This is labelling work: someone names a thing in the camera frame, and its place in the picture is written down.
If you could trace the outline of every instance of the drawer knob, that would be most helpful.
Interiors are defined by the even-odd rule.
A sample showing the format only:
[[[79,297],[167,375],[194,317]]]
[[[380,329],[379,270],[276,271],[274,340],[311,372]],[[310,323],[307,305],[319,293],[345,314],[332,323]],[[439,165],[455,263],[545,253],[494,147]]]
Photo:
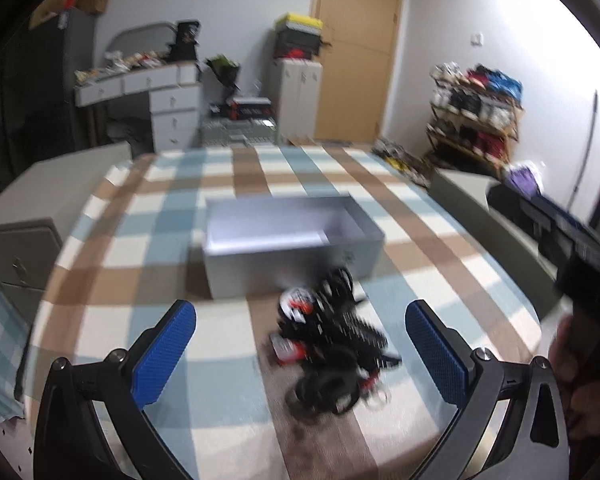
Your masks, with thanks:
[[[13,267],[13,270],[15,270],[16,275],[20,280],[20,283],[22,283],[23,285],[27,285],[27,269],[22,264],[22,261],[16,257],[16,259],[14,259],[13,263],[11,264],[11,267]]]

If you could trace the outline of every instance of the metal screw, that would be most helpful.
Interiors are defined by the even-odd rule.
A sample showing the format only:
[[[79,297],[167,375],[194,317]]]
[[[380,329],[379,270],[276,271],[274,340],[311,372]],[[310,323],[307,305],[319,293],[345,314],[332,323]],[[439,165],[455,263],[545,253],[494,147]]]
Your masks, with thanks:
[[[60,370],[64,370],[64,367],[67,366],[69,364],[69,361],[66,360],[66,357],[59,357],[58,359],[56,359],[53,364],[51,365],[51,367],[59,372]]]
[[[478,359],[481,359],[482,361],[491,361],[491,358],[493,357],[491,350],[489,350],[486,346],[480,346],[476,348],[475,354]]]
[[[121,363],[125,360],[126,350],[124,348],[116,348],[115,350],[109,352],[107,357],[112,363]]]
[[[547,361],[544,357],[542,356],[538,356],[534,359],[534,361],[536,362],[536,364],[541,367],[542,369],[547,369],[550,364],[549,361]]]

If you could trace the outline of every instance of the human hand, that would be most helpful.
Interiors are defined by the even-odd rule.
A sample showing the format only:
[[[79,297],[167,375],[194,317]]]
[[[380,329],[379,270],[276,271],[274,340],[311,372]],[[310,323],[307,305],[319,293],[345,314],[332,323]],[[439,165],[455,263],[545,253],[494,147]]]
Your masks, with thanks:
[[[564,317],[558,324],[554,342],[549,348],[549,361],[560,387],[560,398],[571,440],[582,440],[600,435],[600,380],[579,387],[571,387],[578,373],[578,362],[567,350],[573,316]]]

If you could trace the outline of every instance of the blue gripper pad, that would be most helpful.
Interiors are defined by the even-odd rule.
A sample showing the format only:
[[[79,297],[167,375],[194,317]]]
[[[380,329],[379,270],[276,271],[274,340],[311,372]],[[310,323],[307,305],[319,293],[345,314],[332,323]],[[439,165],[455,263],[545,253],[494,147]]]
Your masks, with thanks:
[[[167,383],[196,329],[196,311],[189,301],[178,300],[155,328],[157,331],[133,368],[131,394],[139,410],[152,404]]]
[[[471,349],[457,332],[449,330],[440,321],[425,301],[416,300],[407,306],[404,323],[407,334],[442,398],[449,404],[454,404],[459,408],[463,407],[468,387],[474,375],[473,362],[466,361],[466,358],[470,356]],[[454,338],[456,339],[454,342],[447,339],[451,335],[450,332],[460,338],[459,352],[453,348],[453,344],[458,343],[457,338]],[[458,353],[465,357],[464,363]]]

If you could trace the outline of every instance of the yellow lid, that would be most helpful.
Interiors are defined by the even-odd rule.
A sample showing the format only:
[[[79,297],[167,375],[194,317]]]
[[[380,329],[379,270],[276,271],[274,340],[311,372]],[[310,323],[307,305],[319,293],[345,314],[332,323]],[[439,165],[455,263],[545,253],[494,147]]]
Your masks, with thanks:
[[[311,16],[303,16],[302,14],[295,14],[293,12],[288,12],[283,14],[276,20],[275,25],[282,22],[295,22],[301,23],[302,25],[307,25],[308,27],[315,27],[322,30],[322,20],[318,18],[312,18]]]

